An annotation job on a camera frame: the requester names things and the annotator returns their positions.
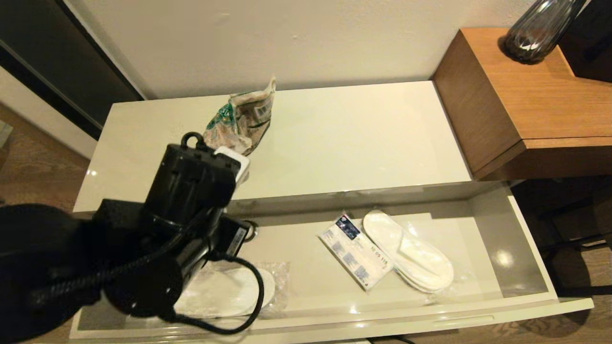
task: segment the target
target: wooden cabinet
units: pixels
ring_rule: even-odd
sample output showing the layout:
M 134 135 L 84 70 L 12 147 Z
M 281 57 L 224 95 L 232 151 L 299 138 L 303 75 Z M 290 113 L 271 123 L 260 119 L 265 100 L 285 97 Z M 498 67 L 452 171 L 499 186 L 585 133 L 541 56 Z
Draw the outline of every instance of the wooden cabinet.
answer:
M 612 173 L 612 83 L 575 77 L 558 47 L 515 62 L 498 48 L 506 32 L 461 29 L 433 75 L 474 178 Z

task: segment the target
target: wooden floor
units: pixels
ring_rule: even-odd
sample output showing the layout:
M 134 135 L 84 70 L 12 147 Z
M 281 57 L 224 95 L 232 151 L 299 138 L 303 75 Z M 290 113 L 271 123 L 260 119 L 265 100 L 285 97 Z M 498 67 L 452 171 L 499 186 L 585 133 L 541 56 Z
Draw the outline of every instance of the wooden floor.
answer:
M 7 204 L 45 203 L 70 211 L 77 198 L 88 161 L 27 123 L 17 123 L 0 106 L 0 120 L 15 127 L 11 135 L 9 157 L 0 170 L 0 199 Z M 584 264 L 569 252 L 558 262 L 560 277 L 567 283 L 581 285 L 590 279 L 594 285 L 612 283 L 610 250 L 583 253 Z M 551 316 L 514 323 L 472 327 L 454 331 L 408 335 L 416 344 L 448 343 L 612 343 L 612 296 L 594 297 L 595 309 L 568 315 Z M 32 340 L 36 343 L 64 343 L 69 324 Z M 401 343 L 388 338 L 375 338 L 376 343 Z

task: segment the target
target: dark glass vase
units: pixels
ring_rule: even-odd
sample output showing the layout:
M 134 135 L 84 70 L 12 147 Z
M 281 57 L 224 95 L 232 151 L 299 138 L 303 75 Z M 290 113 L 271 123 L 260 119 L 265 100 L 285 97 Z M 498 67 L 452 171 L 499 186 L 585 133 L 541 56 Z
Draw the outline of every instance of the dark glass vase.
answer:
M 553 51 L 586 0 L 537 0 L 510 28 L 502 51 L 512 59 L 536 64 Z

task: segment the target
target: white wall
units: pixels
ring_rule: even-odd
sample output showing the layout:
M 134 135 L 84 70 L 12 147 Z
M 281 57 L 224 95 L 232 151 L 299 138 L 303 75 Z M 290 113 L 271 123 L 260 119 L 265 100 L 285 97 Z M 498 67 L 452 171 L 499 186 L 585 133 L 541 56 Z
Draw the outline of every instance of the white wall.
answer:
M 87 159 L 97 144 L 24 84 L 0 67 L 0 103 Z
M 428 79 L 462 26 L 533 0 L 65 0 L 150 98 Z

